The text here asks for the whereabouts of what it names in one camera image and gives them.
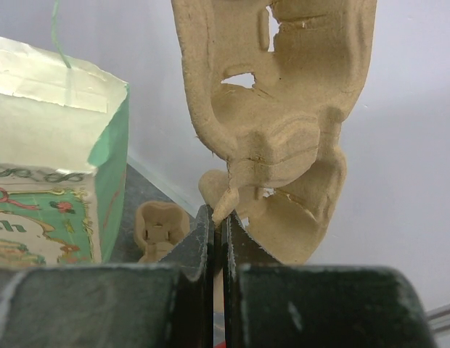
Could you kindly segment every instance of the bag handle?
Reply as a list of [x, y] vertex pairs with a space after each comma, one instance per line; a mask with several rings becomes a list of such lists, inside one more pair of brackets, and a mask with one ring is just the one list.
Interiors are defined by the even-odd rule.
[[52, 29], [51, 29], [52, 43], [54, 44], [57, 51], [59, 52], [62, 60], [65, 63], [65, 66], [68, 69], [72, 69], [70, 62], [68, 61], [68, 58], [62, 53], [62, 50], [61, 50], [60, 44], [59, 44], [59, 40], [57, 39], [57, 13], [59, 12], [59, 4], [60, 4], [60, 0], [55, 0], [54, 10], [52, 11]]

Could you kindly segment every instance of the pulp cardboard piece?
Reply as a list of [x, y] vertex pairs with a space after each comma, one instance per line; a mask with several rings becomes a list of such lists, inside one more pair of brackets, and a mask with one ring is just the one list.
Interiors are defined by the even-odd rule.
[[[306, 261], [345, 180], [338, 137], [367, 77], [376, 0], [172, 3], [193, 126], [228, 165], [200, 181], [214, 222], [238, 207], [276, 258]], [[252, 88], [224, 81], [245, 73]]]
[[156, 262], [189, 233], [189, 216], [180, 206], [145, 202], [135, 214], [134, 239], [144, 252], [140, 262]]

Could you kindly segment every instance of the white background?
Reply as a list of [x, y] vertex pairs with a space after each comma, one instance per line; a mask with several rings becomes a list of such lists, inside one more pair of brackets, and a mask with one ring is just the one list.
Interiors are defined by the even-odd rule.
[[[0, 36], [53, 49], [52, 0], [0, 0]], [[63, 50], [131, 84], [130, 155], [178, 203], [222, 161], [195, 138], [169, 0], [62, 0]], [[450, 302], [450, 0], [380, 0], [367, 84], [343, 127], [348, 179], [312, 263], [390, 265]]]

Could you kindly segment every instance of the green paper bag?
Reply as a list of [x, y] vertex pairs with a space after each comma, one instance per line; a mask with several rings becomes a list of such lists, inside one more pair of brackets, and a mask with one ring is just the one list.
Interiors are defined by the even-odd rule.
[[123, 210], [128, 85], [0, 38], [0, 265], [105, 262]]

